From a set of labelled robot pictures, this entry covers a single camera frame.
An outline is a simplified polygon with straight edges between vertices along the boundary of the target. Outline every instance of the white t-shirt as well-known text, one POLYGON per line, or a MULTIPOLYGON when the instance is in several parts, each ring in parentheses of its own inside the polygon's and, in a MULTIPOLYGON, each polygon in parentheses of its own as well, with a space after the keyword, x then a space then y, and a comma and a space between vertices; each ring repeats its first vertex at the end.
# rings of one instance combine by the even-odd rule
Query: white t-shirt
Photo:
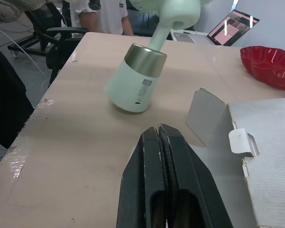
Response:
MULTIPOLYGON (((79 15, 84 12, 95 12, 89 8, 89 0, 77 0, 70 3, 72 27, 81 27, 79 15)), ((121 35, 122 18, 128 16, 125 0, 100 0, 101 9, 97 12, 97 25, 103 33, 121 35)))

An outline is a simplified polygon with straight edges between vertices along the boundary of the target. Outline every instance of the gold metal cap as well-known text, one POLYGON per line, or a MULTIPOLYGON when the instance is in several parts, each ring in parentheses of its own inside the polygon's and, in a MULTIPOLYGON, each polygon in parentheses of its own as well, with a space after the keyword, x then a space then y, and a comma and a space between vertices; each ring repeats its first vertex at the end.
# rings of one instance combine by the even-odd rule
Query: gold metal cap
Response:
POLYGON ((167 55, 147 47, 132 44, 124 57, 126 64, 137 73, 148 77, 159 77, 167 55))

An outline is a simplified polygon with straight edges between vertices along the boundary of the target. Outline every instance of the white wall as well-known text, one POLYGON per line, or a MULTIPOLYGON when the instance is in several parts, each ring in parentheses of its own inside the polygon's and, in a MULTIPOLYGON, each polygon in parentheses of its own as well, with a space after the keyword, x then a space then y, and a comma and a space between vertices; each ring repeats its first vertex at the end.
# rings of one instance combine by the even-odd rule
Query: white wall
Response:
POLYGON ((194 25, 195 30, 198 32, 211 32, 230 13, 233 1, 213 0, 207 4, 201 9, 200 19, 194 25))
POLYGON ((285 0, 239 0, 237 10, 260 19, 234 46, 285 50, 285 0))

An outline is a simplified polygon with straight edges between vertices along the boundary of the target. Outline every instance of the chair wheel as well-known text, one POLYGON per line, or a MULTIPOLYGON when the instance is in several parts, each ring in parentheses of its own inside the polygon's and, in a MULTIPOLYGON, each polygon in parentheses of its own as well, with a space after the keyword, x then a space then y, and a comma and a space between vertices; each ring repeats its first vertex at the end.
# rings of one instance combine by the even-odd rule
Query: chair wheel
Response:
POLYGON ((14 58, 18 58, 18 57, 19 57, 19 52, 18 52, 18 51, 10 51, 10 54, 11 54, 14 58))

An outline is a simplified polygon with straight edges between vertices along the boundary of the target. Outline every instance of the laptop screen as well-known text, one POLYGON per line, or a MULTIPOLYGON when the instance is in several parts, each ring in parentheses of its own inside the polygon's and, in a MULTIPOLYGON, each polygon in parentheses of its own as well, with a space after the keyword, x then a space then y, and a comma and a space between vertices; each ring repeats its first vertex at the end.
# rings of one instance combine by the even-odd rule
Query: laptop screen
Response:
POLYGON ((260 20, 240 11, 232 11, 207 37, 216 45, 231 46, 260 20))

